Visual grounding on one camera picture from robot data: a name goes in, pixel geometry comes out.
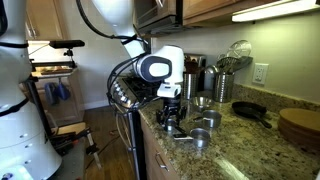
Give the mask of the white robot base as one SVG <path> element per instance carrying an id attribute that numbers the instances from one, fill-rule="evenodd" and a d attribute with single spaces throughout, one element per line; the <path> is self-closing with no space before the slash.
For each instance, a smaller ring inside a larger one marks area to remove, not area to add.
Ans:
<path id="1" fill-rule="evenodd" d="M 20 89 L 31 75 L 26 0 L 1 0 L 0 171 L 15 180 L 47 180 L 62 158 L 46 139 L 36 106 Z"/>

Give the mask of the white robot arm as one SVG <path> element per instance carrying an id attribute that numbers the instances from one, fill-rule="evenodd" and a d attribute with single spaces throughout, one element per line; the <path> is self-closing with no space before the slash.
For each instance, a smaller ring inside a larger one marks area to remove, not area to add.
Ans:
<path id="1" fill-rule="evenodd" d="M 145 40 L 138 37 L 133 24 L 133 0 L 92 0 L 104 20 L 113 26 L 115 36 L 119 39 L 130 58 L 118 65 L 133 66 L 134 74 L 146 82 L 160 82 L 157 96 L 173 99 L 181 93 L 183 81 L 184 54 L 180 47 L 163 46 L 155 53 L 143 49 Z"/>

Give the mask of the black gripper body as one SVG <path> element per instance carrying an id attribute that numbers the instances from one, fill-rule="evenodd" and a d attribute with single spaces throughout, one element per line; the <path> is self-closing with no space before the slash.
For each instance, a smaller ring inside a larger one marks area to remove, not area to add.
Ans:
<path id="1" fill-rule="evenodd" d="M 163 109 L 156 111 L 156 120 L 160 124 L 162 118 L 169 119 L 170 116 L 178 117 L 181 120 L 186 117 L 187 108 L 181 105 L 179 96 L 163 99 Z"/>

